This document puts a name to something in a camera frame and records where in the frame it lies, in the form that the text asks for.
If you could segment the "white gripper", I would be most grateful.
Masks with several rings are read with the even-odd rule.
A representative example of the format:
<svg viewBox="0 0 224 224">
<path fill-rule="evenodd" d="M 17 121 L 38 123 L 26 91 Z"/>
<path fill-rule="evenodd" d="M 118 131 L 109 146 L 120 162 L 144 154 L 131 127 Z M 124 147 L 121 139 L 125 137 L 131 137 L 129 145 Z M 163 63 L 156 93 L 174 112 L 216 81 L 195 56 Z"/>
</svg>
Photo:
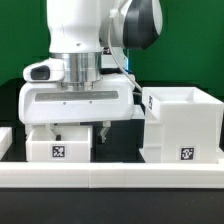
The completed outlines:
<svg viewBox="0 0 224 224">
<path fill-rule="evenodd" d="M 19 119 L 28 125 L 50 124 L 53 140 L 61 140 L 54 123 L 103 122 L 98 143 L 106 142 L 110 121 L 129 120 L 134 115 L 134 85 L 122 74 L 104 75 L 90 90 L 66 91 L 61 81 L 61 59 L 47 59 L 23 70 L 26 83 L 19 94 Z"/>
</svg>

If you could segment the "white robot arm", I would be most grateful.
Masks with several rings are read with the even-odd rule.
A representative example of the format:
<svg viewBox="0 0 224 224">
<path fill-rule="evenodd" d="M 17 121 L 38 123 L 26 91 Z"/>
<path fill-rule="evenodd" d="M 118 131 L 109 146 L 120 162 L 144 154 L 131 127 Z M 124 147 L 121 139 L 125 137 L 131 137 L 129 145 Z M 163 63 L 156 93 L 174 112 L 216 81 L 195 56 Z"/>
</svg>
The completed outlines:
<svg viewBox="0 0 224 224">
<path fill-rule="evenodd" d="M 162 30 L 160 0 L 46 0 L 50 57 L 23 70 L 19 119 L 30 132 L 56 124 L 112 121 L 134 115 L 138 87 L 118 58 L 118 72 L 103 73 L 105 51 L 146 49 Z"/>
</svg>

